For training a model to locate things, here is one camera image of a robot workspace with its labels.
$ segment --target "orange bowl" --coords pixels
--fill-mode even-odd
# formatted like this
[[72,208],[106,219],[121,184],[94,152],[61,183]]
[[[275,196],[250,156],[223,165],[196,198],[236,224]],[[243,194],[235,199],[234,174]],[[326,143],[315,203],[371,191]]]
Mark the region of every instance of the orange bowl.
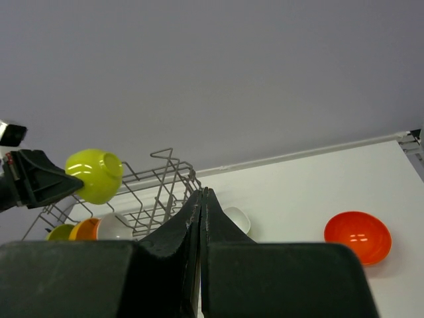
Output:
[[95,217],[79,222],[69,235],[69,240],[95,240],[94,228],[99,219]]
[[325,242],[350,247],[362,265],[381,262],[392,247],[387,227],[376,217],[364,212],[349,211],[335,215],[324,230]]

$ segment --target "metal wire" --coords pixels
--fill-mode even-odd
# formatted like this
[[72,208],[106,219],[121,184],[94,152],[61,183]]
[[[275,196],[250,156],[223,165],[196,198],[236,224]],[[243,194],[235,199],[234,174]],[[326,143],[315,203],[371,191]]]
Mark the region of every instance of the metal wire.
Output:
[[[110,212],[124,215],[136,240],[142,239],[164,224],[180,210],[196,189],[201,189],[201,183],[195,176],[193,166],[188,162],[182,162],[180,159],[174,158],[172,152],[172,148],[167,148],[151,153],[150,156],[152,158],[160,159],[165,164],[142,172],[135,172],[128,162],[123,162],[128,174],[123,176],[122,186],[114,198],[130,194],[129,198],[132,199],[129,199],[130,202],[126,201],[126,203],[134,203],[135,208],[121,213],[119,208],[114,206],[113,199],[101,206],[101,215]],[[145,207],[142,197],[146,190],[152,191],[153,189],[157,189],[154,203],[152,207]],[[74,197],[76,204],[73,209],[78,209],[79,207],[79,210],[86,211],[84,218],[72,219],[69,209],[63,211],[57,204],[46,206],[25,233],[23,240],[28,237],[34,226],[41,221],[45,223],[47,229],[51,230],[60,224],[76,224],[83,219],[99,215],[98,212],[94,213],[91,210],[89,203],[76,195]]]

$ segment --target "white bowl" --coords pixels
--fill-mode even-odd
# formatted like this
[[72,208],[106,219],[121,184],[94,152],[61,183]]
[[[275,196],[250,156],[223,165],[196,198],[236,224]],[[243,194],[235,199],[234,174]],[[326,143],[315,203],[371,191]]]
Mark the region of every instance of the white bowl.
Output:
[[247,234],[250,231],[250,220],[240,209],[236,207],[229,207],[224,210],[224,213],[230,220],[238,226],[244,234]]
[[132,240],[133,229],[128,220],[118,214],[110,213],[100,219],[96,233],[97,240]]

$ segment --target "gray wall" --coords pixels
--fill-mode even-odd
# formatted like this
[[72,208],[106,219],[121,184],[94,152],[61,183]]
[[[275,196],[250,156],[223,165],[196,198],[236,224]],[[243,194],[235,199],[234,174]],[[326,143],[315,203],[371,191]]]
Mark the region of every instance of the gray wall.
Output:
[[197,169],[419,128],[424,2],[2,1],[0,117]]

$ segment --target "bowl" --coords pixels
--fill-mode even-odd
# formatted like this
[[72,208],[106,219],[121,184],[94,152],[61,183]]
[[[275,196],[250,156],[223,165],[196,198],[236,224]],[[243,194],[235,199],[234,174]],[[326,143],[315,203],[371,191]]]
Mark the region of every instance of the bowl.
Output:
[[324,239],[350,247],[362,265],[381,262],[392,247],[392,237],[383,222],[359,211],[335,215],[325,227]]
[[122,162],[111,152],[86,149],[66,160],[65,172],[84,182],[76,193],[92,204],[108,202],[122,184]]
[[95,217],[79,222],[72,229],[69,240],[95,240],[94,228],[98,222]]
[[133,229],[128,220],[118,213],[109,213],[101,218],[95,229],[97,240],[132,240]]
[[229,207],[224,210],[224,213],[244,234],[250,231],[250,220],[240,209]]
[[48,233],[46,240],[68,240],[73,228],[71,224],[59,225]]

